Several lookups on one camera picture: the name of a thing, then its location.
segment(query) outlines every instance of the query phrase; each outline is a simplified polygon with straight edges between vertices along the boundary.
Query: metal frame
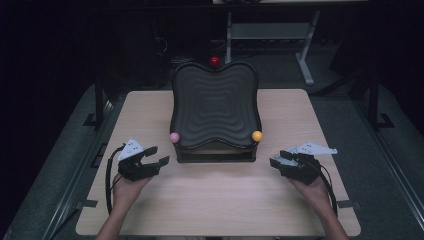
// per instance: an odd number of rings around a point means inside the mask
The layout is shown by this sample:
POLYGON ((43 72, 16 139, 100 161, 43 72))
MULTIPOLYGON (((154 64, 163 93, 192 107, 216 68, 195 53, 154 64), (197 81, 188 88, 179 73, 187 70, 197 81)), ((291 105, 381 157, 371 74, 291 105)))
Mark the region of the metal frame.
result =
POLYGON ((227 53, 225 63, 231 62, 232 39, 304 39, 305 45, 301 52, 296 53, 306 85, 313 86, 314 80, 306 64, 306 55, 314 36, 320 11, 315 11, 309 23, 261 23, 261 24, 237 24, 232 22, 232 13, 228 12, 227 21, 227 53))

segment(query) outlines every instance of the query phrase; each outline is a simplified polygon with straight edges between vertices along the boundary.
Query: table leg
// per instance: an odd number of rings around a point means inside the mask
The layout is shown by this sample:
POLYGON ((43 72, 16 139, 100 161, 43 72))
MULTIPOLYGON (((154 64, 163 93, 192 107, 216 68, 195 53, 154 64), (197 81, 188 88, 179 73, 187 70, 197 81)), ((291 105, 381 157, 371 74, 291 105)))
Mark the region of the table leg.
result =
POLYGON ((299 64, 300 70, 302 71, 303 78, 305 79, 306 85, 312 86, 314 85, 314 80, 312 79, 312 75, 309 72, 308 65, 306 65, 305 59, 308 54, 309 46, 312 42, 312 37, 314 36, 316 24, 318 22, 320 11, 315 11, 312 17, 312 20, 309 24, 308 31, 305 37, 305 46, 303 47, 300 53, 296 53, 297 63, 299 64))

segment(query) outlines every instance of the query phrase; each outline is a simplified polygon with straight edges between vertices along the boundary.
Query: black cable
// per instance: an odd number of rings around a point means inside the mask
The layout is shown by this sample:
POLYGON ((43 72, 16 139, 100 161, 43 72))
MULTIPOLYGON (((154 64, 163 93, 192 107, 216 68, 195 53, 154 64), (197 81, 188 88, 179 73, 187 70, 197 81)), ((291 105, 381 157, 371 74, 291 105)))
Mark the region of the black cable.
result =
POLYGON ((319 176, 324 181, 324 184, 327 187, 328 195, 330 195, 330 199, 331 199, 331 206, 333 207, 334 214, 336 214, 336 217, 337 217, 338 216, 338 213, 337 213, 337 200, 336 200, 336 196, 334 195, 333 188, 331 187, 331 185, 328 182, 327 178, 324 176, 324 174, 321 171, 320 171, 319 176))
POLYGON ((106 179, 105 179, 105 190, 106 190, 106 204, 107 204, 107 211, 112 211, 112 201, 111 201, 111 194, 112 194, 112 188, 110 187, 110 173, 112 171, 112 163, 113 158, 115 157, 115 154, 117 152, 122 151, 124 149, 125 144, 122 147, 117 148, 111 155, 111 157, 107 160, 107 166, 106 166, 106 179))
POLYGON ((328 173, 327 169, 320 164, 321 168, 324 168, 325 171, 327 172, 328 177, 330 179, 330 182, 328 182, 327 178, 324 176, 322 171, 320 169, 317 169, 312 163, 310 163, 308 161, 302 161, 302 162, 306 163, 308 166, 312 167, 315 171, 317 171, 319 173, 319 176, 321 177, 322 181, 325 184, 325 187, 327 188, 328 195, 330 196, 330 200, 331 200, 331 206, 333 207, 334 214, 336 214, 336 217, 337 217, 338 216, 337 200, 336 200, 336 196, 334 195, 334 192, 333 192, 333 184, 330 183, 331 177, 330 177, 330 174, 328 173))
POLYGON ((110 190, 112 190, 112 189, 113 189, 113 187, 115 187, 115 184, 116 184, 117 182, 119 182, 119 180, 121 180, 121 178, 122 178, 122 175, 121 175, 121 176, 119 176, 119 178, 118 178, 118 179, 116 179, 116 181, 113 183, 112 187, 110 187, 110 190))

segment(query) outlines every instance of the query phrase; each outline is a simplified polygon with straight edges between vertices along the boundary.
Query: ball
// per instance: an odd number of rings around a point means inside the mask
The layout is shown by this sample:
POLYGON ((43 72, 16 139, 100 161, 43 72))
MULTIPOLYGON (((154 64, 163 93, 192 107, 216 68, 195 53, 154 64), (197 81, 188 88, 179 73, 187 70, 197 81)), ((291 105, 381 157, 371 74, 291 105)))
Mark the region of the ball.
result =
POLYGON ((262 135, 262 132, 260 132, 260 131, 254 131, 252 133, 252 139, 255 142, 260 142, 262 140, 262 137, 263 137, 263 135, 262 135))
POLYGON ((209 64, 211 67, 219 67, 219 57, 211 57, 211 59, 209 59, 209 64))
POLYGON ((169 140, 171 140, 172 143, 177 143, 180 140, 180 135, 176 132, 173 132, 169 135, 169 140))

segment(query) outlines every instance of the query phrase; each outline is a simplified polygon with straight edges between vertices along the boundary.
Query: wooden table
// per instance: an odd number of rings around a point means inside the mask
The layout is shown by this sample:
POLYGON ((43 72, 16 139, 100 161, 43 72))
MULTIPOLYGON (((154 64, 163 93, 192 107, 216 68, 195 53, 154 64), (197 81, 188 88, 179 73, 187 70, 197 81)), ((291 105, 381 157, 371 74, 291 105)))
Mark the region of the wooden table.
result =
MULTIPOLYGON (((323 229, 296 189, 269 164, 280 150, 310 140, 327 146, 309 98, 303 90, 258 91, 263 140, 254 163, 179 164, 169 141, 172 91, 128 94, 105 157, 76 226, 81 235, 96 235, 106 220, 104 179, 112 152, 134 137, 144 147, 158 146, 155 162, 170 162, 143 189, 122 227, 122 235, 145 236, 317 236, 323 229)), ((331 155, 317 159, 331 174, 338 201, 348 200, 331 155)), ((117 160, 112 173, 117 172, 117 160)), ((360 233, 352 208, 339 209, 348 235, 360 233)))

